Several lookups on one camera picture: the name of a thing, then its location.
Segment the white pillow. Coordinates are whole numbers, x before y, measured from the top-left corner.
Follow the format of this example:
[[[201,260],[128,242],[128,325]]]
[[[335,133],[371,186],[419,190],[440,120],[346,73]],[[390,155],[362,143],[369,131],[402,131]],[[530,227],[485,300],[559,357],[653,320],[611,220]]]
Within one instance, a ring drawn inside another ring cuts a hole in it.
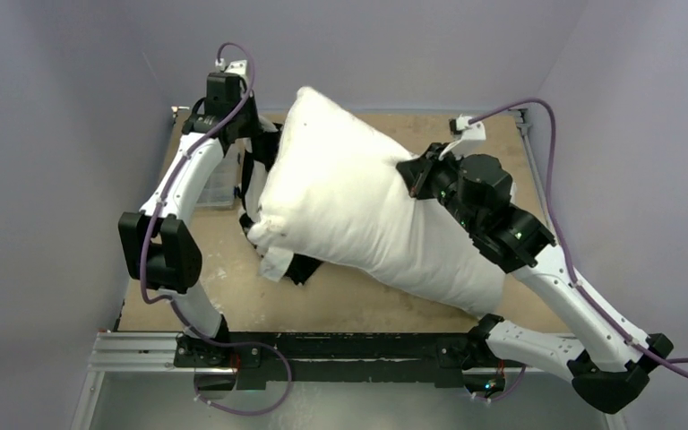
[[[480,316],[504,273],[434,200],[409,196],[403,145],[311,87],[297,91],[248,232],[258,246],[351,267],[391,288]]]

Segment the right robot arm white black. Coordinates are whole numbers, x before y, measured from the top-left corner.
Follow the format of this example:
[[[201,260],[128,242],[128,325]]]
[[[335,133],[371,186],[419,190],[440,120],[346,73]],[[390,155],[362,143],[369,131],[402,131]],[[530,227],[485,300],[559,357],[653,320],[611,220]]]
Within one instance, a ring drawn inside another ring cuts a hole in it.
[[[565,380],[606,414],[641,394],[673,343],[635,326],[567,269],[554,234],[512,202],[512,176],[497,158],[456,158],[435,142],[396,169],[412,198],[438,201],[483,257],[536,293],[571,330],[570,337],[545,334],[486,314],[467,334],[465,368],[503,360],[533,366]]]

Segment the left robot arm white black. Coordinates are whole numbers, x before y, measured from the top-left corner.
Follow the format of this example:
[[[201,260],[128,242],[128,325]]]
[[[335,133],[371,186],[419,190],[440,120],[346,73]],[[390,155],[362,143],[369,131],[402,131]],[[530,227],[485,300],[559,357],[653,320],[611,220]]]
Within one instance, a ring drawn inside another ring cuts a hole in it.
[[[261,129],[247,72],[212,72],[206,94],[184,121],[172,163],[152,196],[125,212],[118,232],[129,274],[148,305],[165,303],[181,322],[177,350],[221,366],[233,349],[223,314],[200,283],[202,253],[189,229],[196,203],[213,170],[235,141]]]

